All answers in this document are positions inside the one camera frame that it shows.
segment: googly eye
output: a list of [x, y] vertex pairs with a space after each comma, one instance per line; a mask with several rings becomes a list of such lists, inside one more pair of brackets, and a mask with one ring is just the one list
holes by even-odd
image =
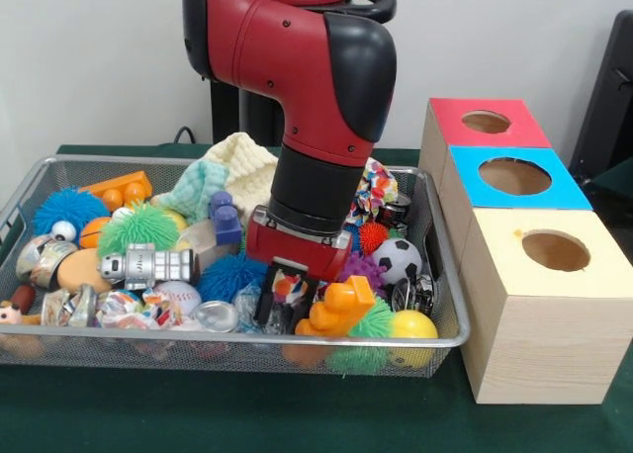
[[68, 221], [59, 221], [52, 225], [50, 235], [55, 240], [71, 241], [77, 236], [77, 229]]

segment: green spiky ball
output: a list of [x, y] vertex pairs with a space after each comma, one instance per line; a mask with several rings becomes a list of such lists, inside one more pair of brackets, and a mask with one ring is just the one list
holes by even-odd
[[[351, 337], [389, 337], [394, 314], [384, 300], [377, 298], [372, 307], [358, 324], [351, 328]], [[389, 357], [389, 349], [382, 347], [339, 347], [332, 352], [325, 364], [339, 374], [378, 373]]]
[[153, 243], [156, 250], [169, 250], [178, 241], [176, 223], [150, 204], [134, 205], [134, 213], [107, 223], [101, 230], [98, 253], [125, 254], [131, 243]]

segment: plastic container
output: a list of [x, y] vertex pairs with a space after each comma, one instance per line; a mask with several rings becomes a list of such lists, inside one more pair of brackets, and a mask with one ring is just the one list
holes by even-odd
[[[16, 258], [33, 237], [36, 209], [53, 191], [87, 186], [104, 179], [144, 170], [154, 193], [169, 191], [185, 167], [186, 159], [106, 156], [52, 156], [40, 161], [27, 175], [0, 214], [1, 297], [9, 299], [20, 285]], [[429, 176], [416, 168], [390, 167], [400, 190], [411, 197], [408, 238], [428, 253], [437, 296], [432, 318], [438, 339], [319, 338], [294, 335], [253, 335], [185, 331], [150, 331], [47, 327], [0, 324], [0, 364], [33, 364], [66, 367], [118, 367], [178, 370], [288, 372], [340, 374], [325, 363], [300, 367], [282, 355], [284, 346], [328, 346], [331, 349], [398, 349], [399, 355], [431, 356], [421, 369], [387, 363], [376, 375], [431, 377], [449, 350], [463, 344], [470, 325], [441, 209]], [[31, 313], [41, 309], [44, 291], [38, 290]], [[25, 345], [39, 342], [30, 353], [3, 348], [17, 336]]]

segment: green tablecloth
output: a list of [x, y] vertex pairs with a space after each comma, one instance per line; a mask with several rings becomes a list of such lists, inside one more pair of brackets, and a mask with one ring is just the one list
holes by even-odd
[[[197, 145], [60, 152], [197, 157]], [[417, 152], [376, 150], [389, 164]], [[477, 406], [458, 350], [430, 380], [0, 368], [0, 451], [633, 451], [633, 351], [605, 403]]]

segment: red spiky ball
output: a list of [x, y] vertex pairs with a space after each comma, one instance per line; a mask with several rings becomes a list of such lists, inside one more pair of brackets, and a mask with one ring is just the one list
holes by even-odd
[[365, 255], [371, 255], [389, 237], [387, 228], [378, 223], [365, 223], [360, 227], [358, 233], [360, 246]]

